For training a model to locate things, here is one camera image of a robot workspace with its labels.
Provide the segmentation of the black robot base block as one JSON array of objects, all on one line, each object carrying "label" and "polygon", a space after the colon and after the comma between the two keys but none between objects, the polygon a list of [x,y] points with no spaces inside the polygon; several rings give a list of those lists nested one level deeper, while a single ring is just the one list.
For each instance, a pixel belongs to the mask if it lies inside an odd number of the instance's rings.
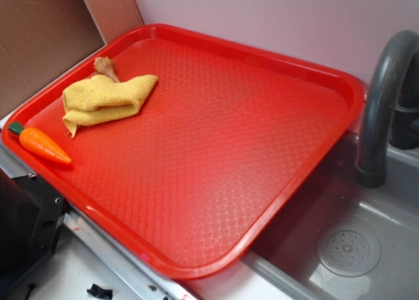
[{"label": "black robot base block", "polygon": [[1,294],[50,259],[67,202],[41,176],[1,172]]}]

